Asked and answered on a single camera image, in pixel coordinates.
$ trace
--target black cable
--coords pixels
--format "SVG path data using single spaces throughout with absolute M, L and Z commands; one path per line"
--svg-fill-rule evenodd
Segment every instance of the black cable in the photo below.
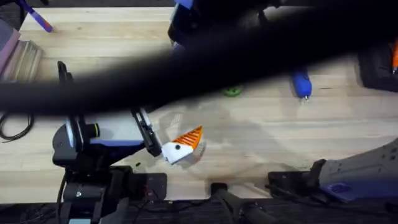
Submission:
M 149 202 L 150 202 L 150 201 L 146 201 L 140 208 L 138 208 L 136 217 L 134 218 L 134 220 L 132 221 L 131 224 L 135 224 L 135 222 L 136 222 L 137 219 L 138 219 L 139 214 L 141 213 L 141 211 L 144 209 L 144 207 L 145 207 Z
M 63 189 L 64 189 L 65 183 L 66 183 L 66 181 L 67 181 L 67 175 L 68 175 L 68 171 L 65 170 L 65 173 L 63 174 L 63 177 L 62 177 L 60 189 L 58 190 L 58 196 L 57 196 L 57 210 L 56 210 L 56 213 L 55 213 L 55 219 L 57 219 L 57 224 L 62 224 L 62 222 L 61 222 L 61 217 L 60 217 L 60 213 L 61 213 L 61 199 L 62 199 Z
M 325 209 L 330 209 L 330 210 L 338 210 L 338 211 L 342 211 L 342 212 L 357 213 L 357 214 L 361 214 L 361 215 L 374 215 L 377 217 L 392 217 L 392 214 L 390 214 L 390 213 L 369 212 L 369 211 L 365 211 L 365 210 L 358 210 L 358 209 L 354 209 L 354 208 L 344 208 L 344 207 L 339 207 L 339 206 L 323 204 L 323 203 L 319 203 L 319 202 L 318 203 L 304 202 L 304 201 L 302 201 L 302 197 L 292 194 L 288 191 L 285 191 L 284 189 L 281 189 L 280 187 L 276 187 L 273 185 L 267 185 L 266 188 L 277 190 L 286 196 L 286 197 L 276 197 L 276 198 L 280 198 L 282 200 L 286 200 L 286 201 L 293 202 L 293 203 L 299 203 L 301 205 L 305 205 L 308 207 L 325 208 Z
M 16 134 L 14 136 L 6 136 L 2 131 L 2 126 L 4 125 L 5 120 L 7 120 L 7 118 L 10 117 L 10 115 L 11 115 L 10 113 L 5 113 L 0 118 L 0 138 L 7 140 L 2 143 L 15 141 L 17 139 L 24 137 L 32 129 L 35 121 L 34 116 L 32 114 L 27 115 L 27 127 L 25 128 L 25 130 L 21 131 L 19 134 Z
M 198 203 L 176 201 L 176 202 L 173 202 L 173 204 L 175 204 L 175 203 L 188 203 L 189 205 L 183 206 L 183 207 L 178 208 L 178 209 L 173 209 L 173 210 L 171 210 L 171 209 L 151 210 L 151 209 L 144 208 L 144 211 L 148 212 L 148 213 L 178 213 L 178 212 L 182 212 L 182 211 L 184 211 L 184 210 L 186 210 L 188 208 L 202 206 L 203 204 L 205 204 L 205 203 L 207 203 L 209 201 L 210 201 L 210 198 L 206 199 L 206 200 L 202 200 L 201 202 L 198 202 Z
M 398 1 L 391 0 L 340 0 L 328 7 L 295 12 L 266 27 L 203 34 L 206 36 L 192 40 L 192 49 L 180 54 L 160 50 L 139 61 L 100 71 L 97 76 L 87 75 L 73 85 L 1 84 L 0 108 L 62 116 L 117 111 L 274 77 L 395 38 L 397 8 Z M 300 56 L 289 57 L 292 52 Z M 187 74 L 200 78 L 186 85 Z M 149 86 L 156 91 L 148 91 Z

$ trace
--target blue pen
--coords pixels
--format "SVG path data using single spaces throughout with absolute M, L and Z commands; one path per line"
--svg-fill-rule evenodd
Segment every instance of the blue pen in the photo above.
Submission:
M 312 84 L 307 69 L 302 68 L 294 71 L 292 81 L 297 96 L 308 100 L 312 93 Z
M 43 27 L 43 29 L 47 32 L 51 32 L 53 30 L 52 26 L 32 7 L 30 7 L 25 0 L 19 0 L 22 7 Z

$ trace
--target wooden tabletop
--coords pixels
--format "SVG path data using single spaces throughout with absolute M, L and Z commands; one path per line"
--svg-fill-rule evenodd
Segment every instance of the wooden tabletop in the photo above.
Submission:
M 30 16 L 22 25 L 21 39 L 44 50 L 38 80 L 57 78 L 58 60 L 79 77 L 170 46 L 172 8 L 37 10 L 57 29 L 48 34 Z M 310 67 L 308 103 L 283 78 L 245 86 L 235 98 L 217 92 L 165 106 L 149 115 L 161 140 L 203 125 L 202 156 L 170 166 L 143 150 L 120 164 L 167 173 L 168 199 L 205 198 L 209 184 L 220 181 L 240 197 L 268 197 L 263 186 L 270 171 L 308 169 L 317 159 L 341 159 L 396 137 L 398 97 L 361 87 L 356 66 L 346 56 Z M 63 170 L 52 164 L 52 138 L 63 122 L 39 117 L 26 137 L 0 144 L 0 203 L 55 201 Z M 4 129 L 13 134 L 25 126 L 19 118 Z

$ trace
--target orange item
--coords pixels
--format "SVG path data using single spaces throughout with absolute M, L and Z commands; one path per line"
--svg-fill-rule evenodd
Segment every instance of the orange item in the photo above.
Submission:
M 202 132 L 203 132 L 203 128 L 202 128 L 202 126 L 200 126 L 200 127 L 195 128 L 194 130 L 188 132 L 187 134 L 181 135 L 180 137 L 173 140 L 172 142 L 188 145 L 188 146 L 191 146 L 192 149 L 196 149 L 199 144 Z
M 398 69 L 398 40 L 396 41 L 396 44 L 394 46 L 394 51 L 392 54 L 392 72 L 395 74 L 397 73 Z

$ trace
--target purple marker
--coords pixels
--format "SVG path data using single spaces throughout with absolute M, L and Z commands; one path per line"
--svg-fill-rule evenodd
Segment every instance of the purple marker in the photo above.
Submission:
M 51 32 L 53 30 L 52 26 L 39 14 L 37 13 L 32 7 L 30 7 L 25 0 L 19 0 L 22 7 L 29 12 L 29 14 L 38 22 L 43 29 L 47 32 Z

